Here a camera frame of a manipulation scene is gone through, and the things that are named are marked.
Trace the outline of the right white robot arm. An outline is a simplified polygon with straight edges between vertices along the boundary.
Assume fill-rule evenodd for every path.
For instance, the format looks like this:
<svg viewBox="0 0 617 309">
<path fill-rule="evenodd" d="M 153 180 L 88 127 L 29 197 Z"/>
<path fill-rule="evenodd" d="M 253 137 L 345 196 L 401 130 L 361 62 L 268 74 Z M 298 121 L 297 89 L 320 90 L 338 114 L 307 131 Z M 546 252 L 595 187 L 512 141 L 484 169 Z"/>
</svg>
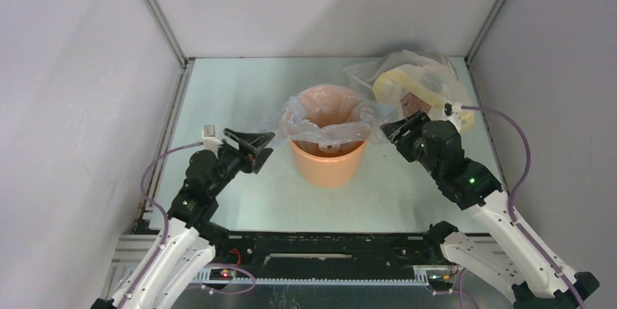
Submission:
<svg viewBox="0 0 617 309">
<path fill-rule="evenodd" d="M 424 112 L 381 125 L 387 140 L 409 162 L 418 162 L 449 201 L 482 225 L 503 254 L 476 246 L 442 221 L 425 233 L 424 257 L 445 260 L 479 276 L 514 308 L 583 308 L 600 283 L 557 256 L 514 208 L 511 194 L 483 164 L 466 157 L 461 117 L 447 111 L 440 120 Z"/>
</svg>

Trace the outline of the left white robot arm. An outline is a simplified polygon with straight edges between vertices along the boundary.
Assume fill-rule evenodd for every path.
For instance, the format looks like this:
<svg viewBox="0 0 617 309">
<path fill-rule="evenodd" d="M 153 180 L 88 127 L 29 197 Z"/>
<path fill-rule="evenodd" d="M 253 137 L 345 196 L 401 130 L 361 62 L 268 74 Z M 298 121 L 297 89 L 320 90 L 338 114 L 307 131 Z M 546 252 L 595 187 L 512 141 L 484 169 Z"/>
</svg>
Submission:
<svg viewBox="0 0 617 309">
<path fill-rule="evenodd" d="M 257 174 L 274 152 L 273 132 L 245 133 L 229 128 L 225 139 L 207 125 L 188 160 L 183 183 L 169 209 L 154 202 L 163 227 L 134 272 L 94 308 L 171 308 L 207 265 L 218 266 L 230 253 L 228 229 L 212 222 L 217 197 L 240 173 Z"/>
</svg>

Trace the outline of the blue plastic trash bag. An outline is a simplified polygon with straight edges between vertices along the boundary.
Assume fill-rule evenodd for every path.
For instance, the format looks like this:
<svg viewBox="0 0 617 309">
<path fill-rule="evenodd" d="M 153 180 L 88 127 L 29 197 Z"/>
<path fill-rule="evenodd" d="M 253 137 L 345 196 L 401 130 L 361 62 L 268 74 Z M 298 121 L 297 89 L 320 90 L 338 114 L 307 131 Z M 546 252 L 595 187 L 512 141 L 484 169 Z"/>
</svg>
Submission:
<svg viewBox="0 0 617 309">
<path fill-rule="evenodd" d="M 274 145 L 294 143 L 317 156 L 350 151 L 380 141 L 379 126 L 397 118 L 393 105 L 380 103 L 349 87 L 319 84 L 288 98 L 259 125 L 272 131 Z"/>
</svg>

